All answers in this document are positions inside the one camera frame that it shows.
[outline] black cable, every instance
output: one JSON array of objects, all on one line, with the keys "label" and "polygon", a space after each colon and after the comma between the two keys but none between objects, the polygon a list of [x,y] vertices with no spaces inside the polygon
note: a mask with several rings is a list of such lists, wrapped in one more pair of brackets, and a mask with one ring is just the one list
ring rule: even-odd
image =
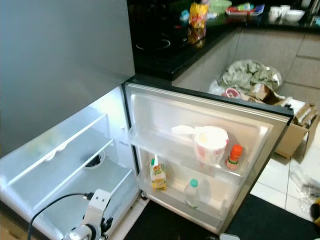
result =
[{"label": "black cable", "polygon": [[38,211],[33,218],[31,219],[30,223],[29,223],[29,227],[28,227],[28,238],[27,240],[31,240],[31,233],[32,233],[32,223],[34,222],[34,220],[36,219],[36,217],[42,213],[44,210],[46,210],[48,207],[50,207],[51,205],[55,204],[56,202],[60,201],[61,199],[64,199],[66,197],[70,197],[70,196],[75,196],[75,195],[81,195],[86,197],[86,199],[91,200],[93,193],[82,193],[82,192],[76,192],[76,193],[71,193],[71,194],[67,194],[64,196],[61,196],[59,198],[57,198],[56,200],[52,201],[51,203],[49,203],[47,206],[45,206],[44,208],[42,208],[40,211]]}]

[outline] white bowl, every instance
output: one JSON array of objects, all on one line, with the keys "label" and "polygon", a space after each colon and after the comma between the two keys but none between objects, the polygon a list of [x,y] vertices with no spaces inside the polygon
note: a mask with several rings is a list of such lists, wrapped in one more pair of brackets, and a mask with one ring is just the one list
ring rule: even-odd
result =
[{"label": "white bowl", "polygon": [[305,11],[302,10],[289,10],[285,13],[285,20],[288,22],[298,22],[304,14]]}]

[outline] sauce bottle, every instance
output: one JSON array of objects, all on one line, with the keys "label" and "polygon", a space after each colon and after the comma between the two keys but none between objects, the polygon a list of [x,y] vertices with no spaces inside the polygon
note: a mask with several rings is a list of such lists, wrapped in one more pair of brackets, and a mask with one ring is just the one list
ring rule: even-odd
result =
[{"label": "sauce bottle", "polygon": [[243,152],[243,147],[241,145],[234,145],[230,152],[230,156],[225,160],[224,164],[228,169],[236,170],[238,168],[238,160]]}]

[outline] white tile floor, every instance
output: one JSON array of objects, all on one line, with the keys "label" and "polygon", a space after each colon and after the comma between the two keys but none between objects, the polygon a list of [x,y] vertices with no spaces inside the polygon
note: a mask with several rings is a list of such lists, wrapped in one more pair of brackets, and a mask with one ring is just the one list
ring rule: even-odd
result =
[{"label": "white tile floor", "polygon": [[[299,164],[310,177],[320,182],[319,156],[320,123],[318,124],[312,146],[306,156],[301,157],[299,151],[297,151],[291,159],[286,159],[278,154],[274,154],[251,190],[251,194],[311,221],[310,215],[300,208],[300,195],[296,190],[295,183],[289,178],[289,172],[290,167]],[[138,199],[109,239],[123,240],[142,213],[148,201],[149,200],[143,201],[142,199]]]}]

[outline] refrigerator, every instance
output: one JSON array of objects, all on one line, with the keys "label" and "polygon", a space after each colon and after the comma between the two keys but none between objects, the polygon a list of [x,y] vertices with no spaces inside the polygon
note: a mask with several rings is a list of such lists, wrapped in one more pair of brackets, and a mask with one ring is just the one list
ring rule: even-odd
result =
[{"label": "refrigerator", "polygon": [[[139,80],[124,0],[4,1],[1,11],[2,203],[30,221],[58,197],[103,189],[111,193],[104,218],[113,218],[112,237],[143,192],[213,233],[227,229],[290,110]],[[221,160],[199,161],[192,135],[172,131],[181,125],[224,129]],[[230,170],[225,160],[236,144],[244,151]],[[164,191],[152,188],[155,155],[165,166]],[[190,179],[198,181],[198,208],[185,203]],[[87,206],[79,196],[65,198],[33,225],[61,240]]]}]

